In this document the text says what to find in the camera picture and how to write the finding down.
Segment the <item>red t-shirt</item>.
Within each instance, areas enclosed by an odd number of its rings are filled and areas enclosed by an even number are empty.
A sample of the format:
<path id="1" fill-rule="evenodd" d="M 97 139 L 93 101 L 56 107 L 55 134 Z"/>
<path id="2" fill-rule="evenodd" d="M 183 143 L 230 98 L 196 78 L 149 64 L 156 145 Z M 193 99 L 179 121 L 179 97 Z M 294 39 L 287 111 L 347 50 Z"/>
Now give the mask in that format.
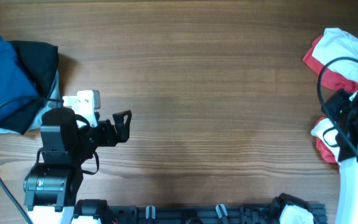
<path id="1" fill-rule="evenodd" d="M 323 38 L 322 35 L 318 36 L 311 44 L 311 48 L 307 51 L 302 61 L 319 76 L 320 71 L 323 69 L 323 64 L 312 56 L 315 47 Z M 323 87 L 330 90 L 345 89 L 348 92 L 354 93 L 358 90 L 358 83 L 348 80 L 341 74 L 336 73 L 328 69 L 324 73 L 324 77 L 321 82 Z M 335 145 L 335 136 L 337 131 L 331 129 L 332 123 L 328 118 L 321 117 L 317 120 L 314 128 L 311 130 L 311 135 L 316 138 L 316 148 L 321 154 L 323 160 L 330 164 L 337 164 L 339 156 L 339 147 L 331 147 L 329 145 Z"/>

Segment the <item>white t-shirt black print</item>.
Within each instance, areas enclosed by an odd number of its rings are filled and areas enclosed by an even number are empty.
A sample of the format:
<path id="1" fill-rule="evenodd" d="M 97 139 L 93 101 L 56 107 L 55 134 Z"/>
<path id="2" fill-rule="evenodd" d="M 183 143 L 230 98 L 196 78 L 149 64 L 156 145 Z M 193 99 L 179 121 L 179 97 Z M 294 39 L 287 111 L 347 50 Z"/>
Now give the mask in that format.
<path id="1" fill-rule="evenodd" d="M 312 56 L 321 62 L 323 67 L 339 57 L 358 60 L 358 38 L 339 28 L 326 28 L 322 36 L 323 38 L 315 47 Z M 341 60 L 330 65 L 328 69 L 358 83 L 358 63 L 356 62 Z"/>

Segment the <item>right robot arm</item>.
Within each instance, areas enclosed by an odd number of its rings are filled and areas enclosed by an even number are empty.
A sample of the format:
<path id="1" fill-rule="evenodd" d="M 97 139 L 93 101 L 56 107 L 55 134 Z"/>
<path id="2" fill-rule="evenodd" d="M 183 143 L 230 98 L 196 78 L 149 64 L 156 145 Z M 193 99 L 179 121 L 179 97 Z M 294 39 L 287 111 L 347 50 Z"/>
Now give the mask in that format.
<path id="1" fill-rule="evenodd" d="M 341 186 L 336 223 L 358 223 L 358 92 L 352 100 L 349 96 L 339 90 L 324 101 L 318 87 L 321 109 L 337 131 Z"/>

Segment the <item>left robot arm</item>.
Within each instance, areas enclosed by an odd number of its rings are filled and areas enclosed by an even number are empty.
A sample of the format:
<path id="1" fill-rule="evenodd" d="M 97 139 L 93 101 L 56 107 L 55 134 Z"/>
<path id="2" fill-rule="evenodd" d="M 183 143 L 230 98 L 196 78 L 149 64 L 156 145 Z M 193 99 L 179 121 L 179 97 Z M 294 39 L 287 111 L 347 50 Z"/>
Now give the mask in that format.
<path id="1" fill-rule="evenodd" d="M 114 147 L 130 136 L 131 111 L 99 121 L 95 127 L 71 108 L 57 108 L 42 116 L 40 133 L 43 146 L 35 164 L 24 179 L 24 204 L 32 223 L 71 223 L 76 196 L 88 159 L 98 160 L 98 147 Z"/>

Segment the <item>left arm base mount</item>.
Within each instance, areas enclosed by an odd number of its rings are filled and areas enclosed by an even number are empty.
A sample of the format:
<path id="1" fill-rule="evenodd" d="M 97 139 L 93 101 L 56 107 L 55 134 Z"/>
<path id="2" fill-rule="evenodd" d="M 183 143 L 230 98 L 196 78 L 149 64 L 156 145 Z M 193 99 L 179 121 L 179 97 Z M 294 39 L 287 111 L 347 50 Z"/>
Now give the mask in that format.
<path id="1" fill-rule="evenodd" d="M 79 200 L 73 211 L 71 224 L 118 224 L 106 200 Z"/>

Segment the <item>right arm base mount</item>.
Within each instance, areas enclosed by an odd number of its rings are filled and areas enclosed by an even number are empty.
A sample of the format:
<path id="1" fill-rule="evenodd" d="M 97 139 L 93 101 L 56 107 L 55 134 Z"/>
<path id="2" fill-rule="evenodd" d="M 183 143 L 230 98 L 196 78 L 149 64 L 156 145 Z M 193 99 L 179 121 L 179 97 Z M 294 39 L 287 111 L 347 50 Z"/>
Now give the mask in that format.
<path id="1" fill-rule="evenodd" d="M 315 224 L 311 205 L 298 197 L 281 193 L 271 201 L 267 218 L 270 223 Z"/>

